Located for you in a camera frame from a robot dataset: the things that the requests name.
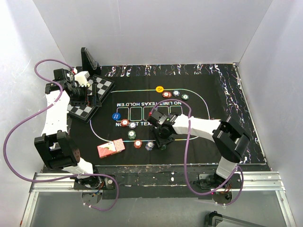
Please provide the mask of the blue poker chip stack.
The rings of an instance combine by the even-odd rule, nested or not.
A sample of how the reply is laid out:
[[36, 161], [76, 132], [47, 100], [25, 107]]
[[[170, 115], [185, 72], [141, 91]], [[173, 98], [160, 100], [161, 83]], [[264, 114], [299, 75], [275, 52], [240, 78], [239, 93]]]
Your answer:
[[151, 151], [154, 148], [154, 142], [153, 141], [148, 141], [145, 145], [145, 148], [147, 151]]

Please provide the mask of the red poker chip stack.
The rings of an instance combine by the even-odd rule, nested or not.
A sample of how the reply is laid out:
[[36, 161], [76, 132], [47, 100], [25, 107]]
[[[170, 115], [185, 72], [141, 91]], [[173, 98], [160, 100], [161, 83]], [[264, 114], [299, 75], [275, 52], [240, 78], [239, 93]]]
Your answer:
[[142, 146], [142, 141], [141, 140], [136, 140], [135, 142], [134, 142], [134, 147], [135, 148], [140, 148]]

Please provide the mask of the green chips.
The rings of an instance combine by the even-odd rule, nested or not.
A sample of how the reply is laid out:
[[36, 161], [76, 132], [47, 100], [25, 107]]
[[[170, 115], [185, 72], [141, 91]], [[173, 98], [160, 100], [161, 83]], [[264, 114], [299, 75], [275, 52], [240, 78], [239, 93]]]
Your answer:
[[133, 130], [130, 130], [127, 135], [128, 135], [129, 140], [136, 139], [136, 133]]
[[189, 96], [188, 96], [187, 94], [182, 94], [182, 95], [181, 95], [181, 98], [182, 98], [183, 100], [188, 100], [188, 99], [189, 99]]

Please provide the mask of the blue chips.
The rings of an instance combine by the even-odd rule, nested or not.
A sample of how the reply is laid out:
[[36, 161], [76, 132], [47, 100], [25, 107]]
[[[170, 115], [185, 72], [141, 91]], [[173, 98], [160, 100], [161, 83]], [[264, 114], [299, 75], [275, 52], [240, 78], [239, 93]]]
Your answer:
[[135, 129], [136, 126], [137, 126], [137, 124], [136, 124], [135, 122], [130, 122], [130, 123], [129, 123], [129, 128], [130, 128], [130, 129]]
[[173, 94], [174, 97], [178, 97], [180, 95], [180, 92], [178, 90], [174, 90], [172, 92], [172, 94]]

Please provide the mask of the red chips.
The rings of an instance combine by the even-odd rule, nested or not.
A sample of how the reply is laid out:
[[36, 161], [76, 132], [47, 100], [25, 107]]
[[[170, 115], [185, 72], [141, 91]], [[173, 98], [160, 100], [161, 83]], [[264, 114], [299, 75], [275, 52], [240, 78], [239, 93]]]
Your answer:
[[162, 93], [162, 96], [163, 96], [164, 98], [170, 98], [170, 97], [172, 96], [172, 93], [166, 91], [166, 92], [163, 92], [163, 93]]
[[129, 124], [129, 121], [128, 121], [127, 119], [123, 119], [123, 120], [121, 121], [121, 126], [122, 126], [122, 127], [126, 127], [126, 126], [128, 126], [128, 124]]

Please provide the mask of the blue small blind button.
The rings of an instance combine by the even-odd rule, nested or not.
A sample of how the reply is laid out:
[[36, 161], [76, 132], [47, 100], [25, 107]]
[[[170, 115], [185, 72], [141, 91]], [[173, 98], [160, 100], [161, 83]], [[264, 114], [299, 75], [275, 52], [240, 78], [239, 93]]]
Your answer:
[[120, 118], [121, 118], [121, 114], [120, 113], [116, 112], [116, 113], [112, 114], [112, 119], [113, 120], [118, 121], [118, 120], [120, 120]]

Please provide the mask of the yellow big blind button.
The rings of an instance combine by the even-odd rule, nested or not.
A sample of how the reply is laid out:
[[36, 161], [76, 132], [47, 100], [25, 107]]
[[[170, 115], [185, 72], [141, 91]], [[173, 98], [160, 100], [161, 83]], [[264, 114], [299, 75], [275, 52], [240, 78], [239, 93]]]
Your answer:
[[156, 92], [158, 92], [158, 93], [162, 93], [162, 92], [164, 91], [164, 87], [162, 87], [162, 86], [157, 86], [157, 87], [155, 88], [155, 90], [156, 90]]

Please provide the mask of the red playing card box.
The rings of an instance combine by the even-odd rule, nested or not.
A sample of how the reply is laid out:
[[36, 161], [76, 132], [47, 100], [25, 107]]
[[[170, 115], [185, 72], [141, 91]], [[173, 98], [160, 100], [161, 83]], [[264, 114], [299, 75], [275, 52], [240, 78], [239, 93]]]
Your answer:
[[122, 139], [118, 139], [97, 146], [97, 150], [99, 158], [105, 158], [125, 150], [125, 145]]

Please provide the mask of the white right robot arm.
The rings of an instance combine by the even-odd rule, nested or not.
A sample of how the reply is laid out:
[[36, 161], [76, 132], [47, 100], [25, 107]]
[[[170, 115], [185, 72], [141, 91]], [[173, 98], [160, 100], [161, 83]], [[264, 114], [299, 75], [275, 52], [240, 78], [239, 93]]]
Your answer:
[[213, 177], [207, 178], [206, 181], [220, 188], [231, 183], [231, 175], [251, 141], [251, 136], [231, 117], [225, 120], [207, 120], [177, 113], [165, 115], [154, 110], [149, 113], [148, 122], [153, 126], [152, 132], [158, 147], [173, 142], [174, 135], [187, 135], [184, 154], [187, 183], [187, 154], [191, 135], [213, 142], [219, 150], [221, 159], [218, 167]]

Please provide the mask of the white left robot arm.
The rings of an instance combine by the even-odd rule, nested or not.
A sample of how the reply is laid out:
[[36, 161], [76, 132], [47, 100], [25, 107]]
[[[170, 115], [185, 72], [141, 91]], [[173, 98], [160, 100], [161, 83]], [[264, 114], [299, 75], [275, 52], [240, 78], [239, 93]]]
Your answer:
[[75, 182], [99, 189], [102, 180], [95, 174], [95, 168], [80, 156], [80, 150], [68, 133], [67, 113], [70, 101], [75, 107], [86, 107], [88, 103], [89, 72], [75, 73], [68, 70], [54, 70], [54, 80], [45, 86], [47, 104], [45, 125], [41, 136], [34, 139], [34, 146], [45, 166], [50, 170], [63, 170], [74, 174]]

